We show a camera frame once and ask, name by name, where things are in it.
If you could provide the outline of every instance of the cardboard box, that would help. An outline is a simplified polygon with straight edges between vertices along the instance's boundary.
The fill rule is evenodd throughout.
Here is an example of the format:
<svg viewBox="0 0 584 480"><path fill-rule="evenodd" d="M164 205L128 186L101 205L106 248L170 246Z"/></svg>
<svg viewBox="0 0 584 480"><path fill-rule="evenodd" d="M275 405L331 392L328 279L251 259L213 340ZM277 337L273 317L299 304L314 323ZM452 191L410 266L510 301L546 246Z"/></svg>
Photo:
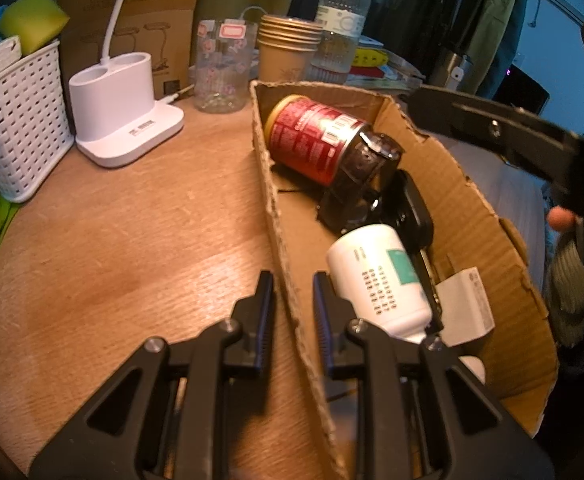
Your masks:
<svg viewBox="0 0 584 480"><path fill-rule="evenodd" d="M326 396L339 389L346 392L350 386L323 377L311 296L312 276L326 270L325 253L336 237L316 221L322 190L274 164L262 132L272 108L289 94L303 94L367 120L405 149L400 167L412 175L434 220L428 255L438 280L478 268L496 322L478 353L485 364L486 384L528 433L535 434L558 362L545 305L526 267L525 244L512 223L498 218L443 145L418 133L388 96L319 83L255 82L250 92L254 146L278 278L307 375L310 409L320 421L320 428L315 428L318 443L336 478L350 478L354 467L356 399L350 394L326 402Z"/></svg>
<svg viewBox="0 0 584 480"><path fill-rule="evenodd" d="M56 0L70 16L61 33L61 74L68 80L101 59L105 29L115 0ZM197 0L124 0L110 56L148 52L154 96L159 99L188 84L192 19Z"/></svg>

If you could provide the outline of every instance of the metal bolt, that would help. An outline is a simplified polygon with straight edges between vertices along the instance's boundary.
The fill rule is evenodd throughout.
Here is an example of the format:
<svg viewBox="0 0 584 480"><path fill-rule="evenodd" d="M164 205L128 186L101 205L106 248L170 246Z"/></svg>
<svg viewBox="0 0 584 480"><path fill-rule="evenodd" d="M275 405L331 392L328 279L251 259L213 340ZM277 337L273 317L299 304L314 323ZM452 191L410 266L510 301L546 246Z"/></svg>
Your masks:
<svg viewBox="0 0 584 480"><path fill-rule="evenodd" d="M231 317L226 317L223 321L221 321L221 330L231 334L235 330L239 328L239 322Z"/></svg>
<svg viewBox="0 0 584 480"><path fill-rule="evenodd" d="M492 121L488 129L490 130L491 136L497 139L501 137L501 125L497 121Z"/></svg>
<svg viewBox="0 0 584 480"><path fill-rule="evenodd" d="M354 331L354 333L360 334L361 332L365 332L368 329L368 324L366 323L365 319L353 319L350 322L350 328Z"/></svg>
<svg viewBox="0 0 584 480"><path fill-rule="evenodd" d="M443 349L443 341L440 337L436 337L429 345L428 350L430 352L439 352Z"/></svg>
<svg viewBox="0 0 584 480"><path fill-rule="evenodd" d="M148 352L151 352L152 354L157 354L161 350L163 350L164 346L165 341L163 339L161 339L160 337L151 337L145 342L143 348L145 348Z"/></svg>

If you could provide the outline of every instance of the wooden table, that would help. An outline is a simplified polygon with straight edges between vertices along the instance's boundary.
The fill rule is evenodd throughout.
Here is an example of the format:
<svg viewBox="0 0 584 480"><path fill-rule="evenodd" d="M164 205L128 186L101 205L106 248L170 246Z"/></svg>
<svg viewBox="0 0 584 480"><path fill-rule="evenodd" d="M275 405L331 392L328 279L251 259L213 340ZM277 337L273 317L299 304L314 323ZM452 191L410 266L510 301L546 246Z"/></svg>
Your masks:
<svg viewBox="0 0 584 480"><path fill-rule="evenodd" d="M0 247L0 444L22 470L145 338L197 335L273 267L250 108L179 105L184 129L126 168L73 149ZM321 475L280 301L265 406L239 397L237 478Z"/></svg>

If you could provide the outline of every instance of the red can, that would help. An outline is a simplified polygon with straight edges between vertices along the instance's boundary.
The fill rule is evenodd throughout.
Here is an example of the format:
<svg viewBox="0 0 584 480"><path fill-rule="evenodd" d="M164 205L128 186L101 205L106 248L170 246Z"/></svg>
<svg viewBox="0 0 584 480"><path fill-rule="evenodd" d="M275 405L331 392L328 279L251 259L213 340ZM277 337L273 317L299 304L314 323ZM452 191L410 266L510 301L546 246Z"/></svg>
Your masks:
<svg viewBox="0 0 584 480"><path fill-rule="evenodd" d="M370 125L301 95L290 95L272 110L264 128L275 162L329 186L341 158L358 132Z"/></svg>

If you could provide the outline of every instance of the transparent plastic cup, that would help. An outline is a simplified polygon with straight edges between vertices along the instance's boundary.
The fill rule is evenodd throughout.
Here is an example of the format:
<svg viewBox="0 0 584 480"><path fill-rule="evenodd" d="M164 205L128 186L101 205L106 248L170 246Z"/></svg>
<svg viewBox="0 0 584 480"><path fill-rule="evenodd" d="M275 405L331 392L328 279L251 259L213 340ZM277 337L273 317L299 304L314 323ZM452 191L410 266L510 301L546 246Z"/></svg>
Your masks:
<svg viewBox="0 0 584 480"><path fill-rule="evenodd" d="M245 106L257 28L243 20L198 24L194 105L199 110L227 114Z"/></svg>

